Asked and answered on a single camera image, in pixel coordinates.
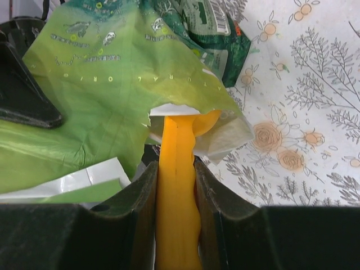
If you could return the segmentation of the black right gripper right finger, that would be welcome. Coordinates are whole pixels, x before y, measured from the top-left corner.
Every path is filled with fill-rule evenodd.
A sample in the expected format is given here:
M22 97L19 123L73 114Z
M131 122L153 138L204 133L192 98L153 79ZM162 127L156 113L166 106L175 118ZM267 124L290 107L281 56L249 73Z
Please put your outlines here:
M358 269L359 209L257 207L195 161L204 269Z

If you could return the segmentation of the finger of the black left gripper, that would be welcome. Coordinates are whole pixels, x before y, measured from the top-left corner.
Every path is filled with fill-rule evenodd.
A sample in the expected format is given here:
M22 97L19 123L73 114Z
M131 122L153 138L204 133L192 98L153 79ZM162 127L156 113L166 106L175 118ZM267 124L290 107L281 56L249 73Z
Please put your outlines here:
M1 119L45 129L62 125L61 113L43 93L4 32L1 32Z

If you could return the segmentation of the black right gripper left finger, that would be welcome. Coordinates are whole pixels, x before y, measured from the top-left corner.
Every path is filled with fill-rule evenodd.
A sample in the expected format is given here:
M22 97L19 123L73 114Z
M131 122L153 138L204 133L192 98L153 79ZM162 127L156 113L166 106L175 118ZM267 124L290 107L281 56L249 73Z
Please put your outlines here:
M2 269L152 269L157 162L91 209L2 204Z

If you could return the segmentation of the orange plastic scoop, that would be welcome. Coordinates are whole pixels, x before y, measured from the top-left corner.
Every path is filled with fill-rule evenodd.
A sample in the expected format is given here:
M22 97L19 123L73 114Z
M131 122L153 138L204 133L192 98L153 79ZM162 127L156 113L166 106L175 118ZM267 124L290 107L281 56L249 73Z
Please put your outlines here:
M195 200L196 137L208 132L221 112L167 116L156 191L156 269L201 269L200 214Z

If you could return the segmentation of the green litter bag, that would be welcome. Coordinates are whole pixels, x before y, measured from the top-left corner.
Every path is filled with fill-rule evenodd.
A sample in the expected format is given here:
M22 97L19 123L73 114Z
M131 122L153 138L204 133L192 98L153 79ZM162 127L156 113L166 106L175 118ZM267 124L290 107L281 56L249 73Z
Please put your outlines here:
M1 23L62 125L1 119L1 202L59 201L129 183L167 116L219 110L195 152L220 162L254 134L227 89L250 41L218 1L60 1Z

